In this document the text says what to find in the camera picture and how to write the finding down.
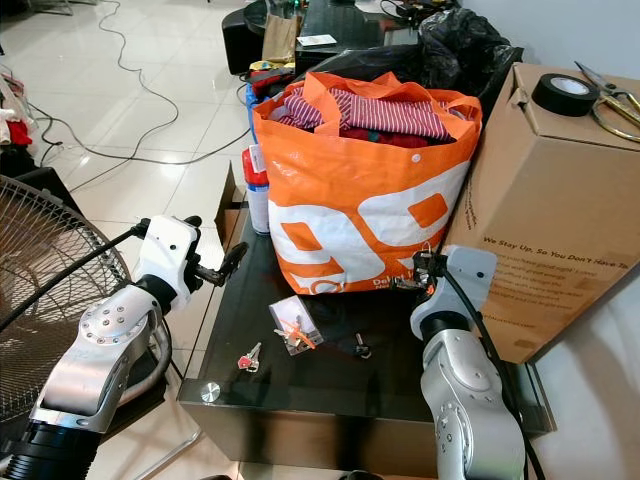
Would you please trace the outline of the white spray can red cap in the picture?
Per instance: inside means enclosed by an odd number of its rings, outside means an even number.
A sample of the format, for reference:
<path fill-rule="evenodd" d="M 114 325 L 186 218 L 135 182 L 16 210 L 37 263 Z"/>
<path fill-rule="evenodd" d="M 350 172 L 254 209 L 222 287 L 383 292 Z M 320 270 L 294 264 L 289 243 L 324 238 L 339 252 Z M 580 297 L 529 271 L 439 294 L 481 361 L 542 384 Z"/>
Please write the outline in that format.
<path fill-rule="evenodd" d="M 268 169 L 265 160 L 262 159 L 261 148 L 256 143 L 242 152 L 242 168 L 251 227 L 260 236 L 269 236 Z"/>

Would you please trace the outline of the clear packet with orange item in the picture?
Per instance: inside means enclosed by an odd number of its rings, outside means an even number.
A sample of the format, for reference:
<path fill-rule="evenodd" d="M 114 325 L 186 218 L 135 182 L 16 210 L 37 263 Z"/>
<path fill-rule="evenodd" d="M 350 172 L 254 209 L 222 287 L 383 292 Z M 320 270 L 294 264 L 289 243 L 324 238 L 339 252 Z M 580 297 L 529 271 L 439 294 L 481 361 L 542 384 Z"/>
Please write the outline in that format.
<path fill-rule="evenodd" d="M 276 324 L 273 330 L 282 338 L 289 356 L 301 355 L 305 351 L 316 349 L 324 342 L 323 334 L 315 325 L 300 296 L 270 303 L 268 308 Z"/>

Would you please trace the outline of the orange and white shopping bag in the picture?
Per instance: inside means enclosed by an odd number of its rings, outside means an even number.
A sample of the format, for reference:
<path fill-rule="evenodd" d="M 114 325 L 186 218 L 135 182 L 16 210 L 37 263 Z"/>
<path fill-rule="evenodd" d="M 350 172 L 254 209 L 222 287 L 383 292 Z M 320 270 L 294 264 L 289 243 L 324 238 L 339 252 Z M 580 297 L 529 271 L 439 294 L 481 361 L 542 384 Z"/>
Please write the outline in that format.
<path fill-rule="evenodd" d="M 402 148 L 340 137 L 329 90 L 366 99 L 426 101 L 453 143 Z M 323 115 L 314 131 L 268 116 L 300 91 Z M 479 99 L 403 83 L 308 73 L 253 109 L 268 169 L 270 237 L 297 294 L 378 291 L 408 276 L 413 253 L 439 246 L 483 132 Z"/>

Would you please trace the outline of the key with red head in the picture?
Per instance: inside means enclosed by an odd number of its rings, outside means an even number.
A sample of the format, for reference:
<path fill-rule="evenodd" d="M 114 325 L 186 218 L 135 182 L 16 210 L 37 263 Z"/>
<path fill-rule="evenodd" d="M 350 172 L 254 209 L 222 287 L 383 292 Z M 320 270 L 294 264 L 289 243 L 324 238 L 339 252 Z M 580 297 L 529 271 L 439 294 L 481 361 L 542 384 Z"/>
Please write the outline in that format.
<path fill-rule="evenodd" d="M 260 351 L 262 348 L 262 343 L 257 342 L 255 346 L 253 346 L 250 351 L 244 353 L 241 357 L 238 358 L 236 365 L 239 370 L 246 372 L 256 372 L 259 371 L 260 361 Z"/>

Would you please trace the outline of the brown cardboard box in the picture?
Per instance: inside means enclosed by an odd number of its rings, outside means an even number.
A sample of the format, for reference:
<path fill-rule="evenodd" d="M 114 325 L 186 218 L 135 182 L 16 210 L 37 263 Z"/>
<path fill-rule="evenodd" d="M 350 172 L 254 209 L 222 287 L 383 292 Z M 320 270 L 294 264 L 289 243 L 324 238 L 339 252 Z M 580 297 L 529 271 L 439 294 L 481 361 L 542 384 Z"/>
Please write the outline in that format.
<path fill-rule="evenodd" d="M 477 145 L 447 242 L 497 255 L 484 323 L 499 356 L 524 364 L 640 264 L 640 143 L 593 116 L 562 116 L 531 100 L 548 73 L 517 63 Z M 640 99 L 640 79 L 604 76 Z M 607 122 L 640 129 L 608 108 Z"/>

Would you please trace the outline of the plain red cloth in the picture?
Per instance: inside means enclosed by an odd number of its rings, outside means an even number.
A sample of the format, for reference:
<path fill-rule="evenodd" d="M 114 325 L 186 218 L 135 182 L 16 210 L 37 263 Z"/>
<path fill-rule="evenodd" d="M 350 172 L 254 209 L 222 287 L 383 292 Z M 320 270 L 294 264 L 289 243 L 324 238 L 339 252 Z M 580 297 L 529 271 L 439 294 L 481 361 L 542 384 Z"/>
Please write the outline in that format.
<path fill-rule="evenodd" d="M 371 143 L 379 143 L 379 145 L 393 145 L 402 148 L 425 148 L 429 146 L 449 145 L 453 143 L 452 138 L 422 137 L 419 134 L 406 134 L 384 131 L 370 131 L 364 128 L 349 128 L 340 131 L 340 137 L 348 138 L 348 140 L 360 140 Z"/>

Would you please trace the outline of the black glass-top table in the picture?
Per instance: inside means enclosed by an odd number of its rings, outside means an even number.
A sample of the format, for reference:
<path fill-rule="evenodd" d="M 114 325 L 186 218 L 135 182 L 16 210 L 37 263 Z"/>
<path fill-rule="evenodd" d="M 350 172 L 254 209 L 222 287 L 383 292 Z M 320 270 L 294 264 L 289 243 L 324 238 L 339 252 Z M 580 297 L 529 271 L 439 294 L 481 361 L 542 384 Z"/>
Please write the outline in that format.
<path fill-rule="evenodd" d="M 248 252 L 221 291 L 204 369 L 179 390 L 189 415 L 229 460 L 440 477 L 436 426 L 421 389 L 425 344 L 410 326 L 422 291 L 300 296 L 285 282 L 270 237 L 253 230 L 247 212 L 233 232 Z M 302 298 L 325 339 L 297 356 L 285 351 L 268 308 L 292 296 Z M 369 360 L 353 355 L 357 332 L 371 347 Z M 238 358 L 257 342 L 259 371 L 239 370 Z M 502 393 L 526 442 L 552 431 L 538 372 L 502 365 Z"/>

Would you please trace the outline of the blue plastic bag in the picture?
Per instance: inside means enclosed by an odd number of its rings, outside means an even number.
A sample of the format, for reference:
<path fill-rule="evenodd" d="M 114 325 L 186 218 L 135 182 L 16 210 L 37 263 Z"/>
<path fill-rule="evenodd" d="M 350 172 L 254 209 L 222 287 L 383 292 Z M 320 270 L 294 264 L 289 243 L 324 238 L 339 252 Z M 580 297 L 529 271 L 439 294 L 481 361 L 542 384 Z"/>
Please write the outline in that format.
<path fill-rule="evenodd" d="M 242 99 L 244 100 L 244 109 L 246 109 L 247 116 L 247 140 L 248 142 L 251 142 L 252 145 L 257 145 L 257 143 L 259 143 L 259 137 L 257 137 L 256 134 L 255 124 L 253 124 L 253 109 L 260 104 L 260 100 L 259 97 L 255 95 L 255 92 L 253 92 L 253 88 L 250 83 L 244 83 L 241 87 L 243 90 Z"/>

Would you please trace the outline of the red white striped cloth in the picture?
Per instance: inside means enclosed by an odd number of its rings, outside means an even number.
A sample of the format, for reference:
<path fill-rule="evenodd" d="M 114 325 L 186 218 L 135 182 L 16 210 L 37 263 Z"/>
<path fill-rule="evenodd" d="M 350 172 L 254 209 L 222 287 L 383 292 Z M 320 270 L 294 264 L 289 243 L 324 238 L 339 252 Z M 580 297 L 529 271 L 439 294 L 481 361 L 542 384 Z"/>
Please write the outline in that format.
<path fill-rule="evenodd" d="M 366 99 L 344 90 L 329 92 L 339 108 L 340 131 L 364 128 L 370 131 L 419 134 L 438 140 L 453 138 L 430 109 L 430 102 Z M 302 131 L 314 131 L 323 123 L 323 115 L 305 100 L 300 91 L 288 93 L 282 100 L 282 105 L 271 111 L 268 118 Z"/>

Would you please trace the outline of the black tape roll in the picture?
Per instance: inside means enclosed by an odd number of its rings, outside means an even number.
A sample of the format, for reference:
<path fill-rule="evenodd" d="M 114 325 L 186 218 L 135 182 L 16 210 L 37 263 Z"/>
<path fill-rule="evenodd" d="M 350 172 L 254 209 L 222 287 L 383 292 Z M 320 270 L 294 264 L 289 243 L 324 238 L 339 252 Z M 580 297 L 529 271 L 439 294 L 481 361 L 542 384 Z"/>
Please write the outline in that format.
<path fill-rule="evenodd" d="M 539 78 L 531 100 L 545 110 L 562 116 L 586 116 L 599 100 L 598 88 L 584 79 L 548 73 Z"/>

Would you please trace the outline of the black speaker box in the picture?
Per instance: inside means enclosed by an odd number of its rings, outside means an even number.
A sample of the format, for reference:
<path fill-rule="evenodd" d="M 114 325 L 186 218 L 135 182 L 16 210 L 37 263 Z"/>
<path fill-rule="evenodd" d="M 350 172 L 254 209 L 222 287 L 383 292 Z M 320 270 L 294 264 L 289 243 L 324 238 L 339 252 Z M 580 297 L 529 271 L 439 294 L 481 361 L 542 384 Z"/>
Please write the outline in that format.
<path fill-rule="evenodd" d="M 253 0 L 221 20 L 221 37 L 232 76 L 243 76 L 250 70 L 251 64 L 262 59 L 266 15 L 266 0 Z"/>

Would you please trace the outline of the black plastic rubbish bag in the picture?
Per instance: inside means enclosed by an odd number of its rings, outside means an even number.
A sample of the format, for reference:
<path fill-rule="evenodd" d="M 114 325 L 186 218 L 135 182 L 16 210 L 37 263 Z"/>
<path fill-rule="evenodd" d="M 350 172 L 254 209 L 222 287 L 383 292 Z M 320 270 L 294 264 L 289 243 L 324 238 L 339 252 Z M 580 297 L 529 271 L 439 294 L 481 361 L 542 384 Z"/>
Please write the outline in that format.
<path fill-rule="evenodd" d="M 500 35 L 488 19 L 458 6 L 422 20 L 416 44 L 347 50 L 310 70 L 355 81 L 392 73 L 404 83 L 474 96 L 489 111 L 509 69 L 522 60 L 524 50 Z"/>

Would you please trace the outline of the brown paper bag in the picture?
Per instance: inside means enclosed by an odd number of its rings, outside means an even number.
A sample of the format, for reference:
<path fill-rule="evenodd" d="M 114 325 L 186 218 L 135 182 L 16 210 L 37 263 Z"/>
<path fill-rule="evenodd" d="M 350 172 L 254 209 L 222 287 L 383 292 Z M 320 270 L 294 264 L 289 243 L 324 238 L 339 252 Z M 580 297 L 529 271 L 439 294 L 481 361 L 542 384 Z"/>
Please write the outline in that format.
<path fill-rule="evenodd" d="M 302 26 L 302 15 L 266 15 L 262 60 L 271 63 L 294 63 L 297 37 Z"/>

